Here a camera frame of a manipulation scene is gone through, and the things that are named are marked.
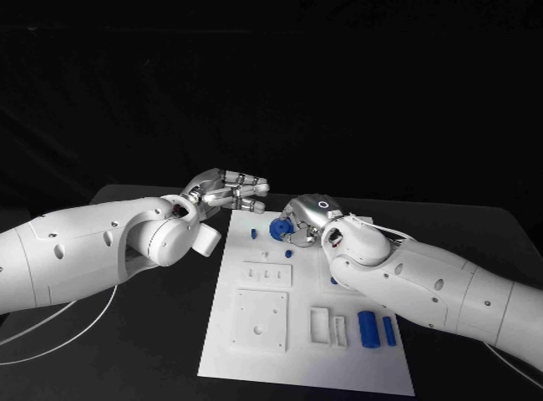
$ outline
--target black table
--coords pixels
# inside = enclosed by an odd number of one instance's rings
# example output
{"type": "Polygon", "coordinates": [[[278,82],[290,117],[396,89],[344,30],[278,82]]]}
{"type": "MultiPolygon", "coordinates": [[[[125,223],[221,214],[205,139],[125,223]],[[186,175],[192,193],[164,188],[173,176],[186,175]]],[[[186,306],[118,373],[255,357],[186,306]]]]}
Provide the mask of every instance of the black table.
{"type": "MultiPolygon", "coordinates": [[[[110,185],[92,204],[179,194],[180,188],[110,185]]],[[[496,274],[543,289],[543,259],[512,214],[497,208],[337,198],[347,213],[441,246],[496,274]]],[[[271,194],[269,211],[294,195],[271,194]]],[[[209,325],[231,211],[209,225],[223,234],[210,258],[190,251],[172,267],[140,273],[120,285],[114,304],[91,331],[30,362],[0,367],[0,399],[376,399],[409,397],[218,378],[196,373],[209,325]]],[[[27,358],[63,343],[88,326],[112,290],[81,300],[46,326],[0,348],[0,361],[27,358]]],[[[16,312],[0,339],[61,306],[16,312]]],[[[409,370],[419,399],[543,399],[483,343],[401,321],[409,370]]]]}

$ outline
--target robotic hand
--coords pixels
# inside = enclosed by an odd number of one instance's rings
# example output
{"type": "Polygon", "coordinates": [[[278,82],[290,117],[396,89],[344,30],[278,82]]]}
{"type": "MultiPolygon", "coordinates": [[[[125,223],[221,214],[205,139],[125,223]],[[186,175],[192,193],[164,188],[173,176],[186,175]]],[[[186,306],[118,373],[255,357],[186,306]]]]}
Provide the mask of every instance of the robotic hand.
{"type": "Polygon", "coordinates": [[[0,234],[0,315],[72,302],[170,266],[193,249],[210,256],[221,207],[262,213],[264,178],[213,169],[180,195],[55,211],[0,234]]]}
{"type": "Polygon", "coordinates": [[[481,340],[543,372],[542,290],[403,233],[343,215],[327,195],[293,199],[274,224],[287,220],[282,240],[310,247],[320,239],[342,286],[414,323],[481,340]],[[379,229],[403,239],[392,240],[379,229]]]}

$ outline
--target small blue part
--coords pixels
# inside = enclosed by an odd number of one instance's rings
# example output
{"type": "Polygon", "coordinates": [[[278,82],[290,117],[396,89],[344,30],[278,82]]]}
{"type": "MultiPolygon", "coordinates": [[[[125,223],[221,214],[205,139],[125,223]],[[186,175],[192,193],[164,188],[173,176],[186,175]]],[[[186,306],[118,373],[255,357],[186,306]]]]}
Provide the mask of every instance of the small blue part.
{"type": "Polygon", "coordinates": [[[379,348],[382,342],[379,341],[376,314],[372,311],[363,311],[357,313],[357,316],[359,329],[362,331],[362,345],[366,348],[379,348]]]}
{"type": "Polygon", "coordinates": [[[282,241],[281,234],[284,232],[287,232],[287,233],[293,233],[294,232],[291,220],[290,219],[287,219],[287,220],[274,219],[274,221],[271,222],[271,226],[269,226],[268,230],[271,232],[271,236],[278,241],[282,241]]]}
{"type": "Polygon", "coordinates": [[[385,325],[385,335],[388,337],[388,344],[392,347],[395,347],[398,343],[395,342],[393,322],[389,316],[383,318],[383,325],[385,325]]]}

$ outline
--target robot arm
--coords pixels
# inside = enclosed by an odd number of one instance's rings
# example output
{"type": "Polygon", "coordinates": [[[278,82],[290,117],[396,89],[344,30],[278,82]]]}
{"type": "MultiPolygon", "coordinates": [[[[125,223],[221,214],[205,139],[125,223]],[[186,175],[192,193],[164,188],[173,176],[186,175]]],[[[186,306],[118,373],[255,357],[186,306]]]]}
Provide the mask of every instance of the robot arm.
{"type": "Polygon", "coordinates": [[[354,215],[321,213],[329,208],[320,202],[339,207],[323,195],[304,195],[291,201],[285,216],[294,226],[293,215],[304,216],[340,285],[409,321],[481,340],[543,372],[543,291],[408,236],[392,241],[354,215]]]}
{"type": "Polygon", "coordinates": [[[0,315],[72,302],[170,266],[193,248],[210,256],[219,232],[202,223],[222,207],[265,211],[262,178],[213,169],[180,195],[55,211],[0,234],[0,315]]]}

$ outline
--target white platform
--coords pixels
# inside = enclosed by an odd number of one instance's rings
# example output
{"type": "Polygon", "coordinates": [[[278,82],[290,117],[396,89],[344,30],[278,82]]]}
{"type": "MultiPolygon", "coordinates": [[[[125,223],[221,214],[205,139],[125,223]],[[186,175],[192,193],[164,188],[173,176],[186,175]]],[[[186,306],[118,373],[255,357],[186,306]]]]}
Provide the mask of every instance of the white platform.
{"type": "Polygon", "coordinates": [[[330,282],[327,259],[318,244],[301,249],[271,237],[268,226],[278,216],[277,212],[262,215],[245,211],[232,212],[199,376],[415,395],[395,314],[362,294],[330,282]],[[258,231],[255,240],[251,237],[252,228],[258,231]],[[288,249],[294,252],[291,258],[285,257],[288,249]],[[268,252],[267,260],[262,257],[264,251],[268,252]],[[264,288],[261,284],[249,286],[241,282],[241,266],[245,261],[293,265],[291,287],[264,288]],[[290,294],[284,353],[232,345],[239,289],[290,294]],[[334,346],[321,348],[310,344],[311,307],[329,308],[330,322],[333,316],[346,317],[347,349],[334,346]],[[357,321],[360,311],[373,311],[378,315],[380,348],[362,346],[357,321]],[[391,316],[393,320],[396,347],[386,343],[383,316],[391,316]]]}

